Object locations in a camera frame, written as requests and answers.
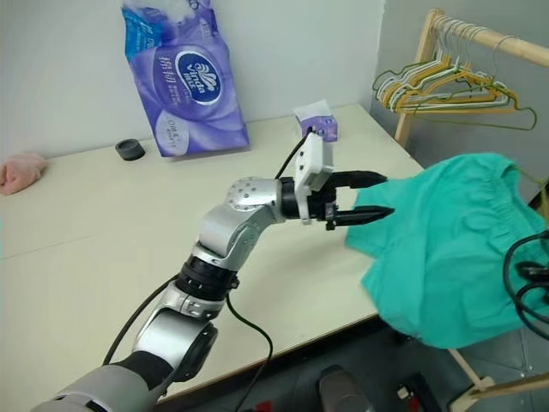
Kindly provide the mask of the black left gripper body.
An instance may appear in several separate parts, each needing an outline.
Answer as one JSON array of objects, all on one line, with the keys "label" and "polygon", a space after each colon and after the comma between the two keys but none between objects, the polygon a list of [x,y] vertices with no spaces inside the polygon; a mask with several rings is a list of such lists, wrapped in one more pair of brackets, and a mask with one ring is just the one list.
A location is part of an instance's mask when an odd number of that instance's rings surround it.
[{"label": "black left gripper body", "polygon": [[342,186],[342,180],[343,173],[333,173],[319,190],[308,196],[310,218],[325,221],[328,231],[335,230],[336,189]]}]

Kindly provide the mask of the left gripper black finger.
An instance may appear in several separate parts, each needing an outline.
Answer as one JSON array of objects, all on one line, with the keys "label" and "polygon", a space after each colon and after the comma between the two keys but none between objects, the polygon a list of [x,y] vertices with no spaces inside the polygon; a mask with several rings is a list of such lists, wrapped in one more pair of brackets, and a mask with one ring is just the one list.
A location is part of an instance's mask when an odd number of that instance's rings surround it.
[{"label": "left gripper black finger", "polygon": [[386,181],[385,176],[371,171],[347,171],[336,174],[336,186],[350,189],[364,189]]},{"label": "left gripper black finger", "polygon": [[395,210],[385,206],[358,206],[351,210],[334,209],[333,226],[350,227],[362,226],[393,214]]}]

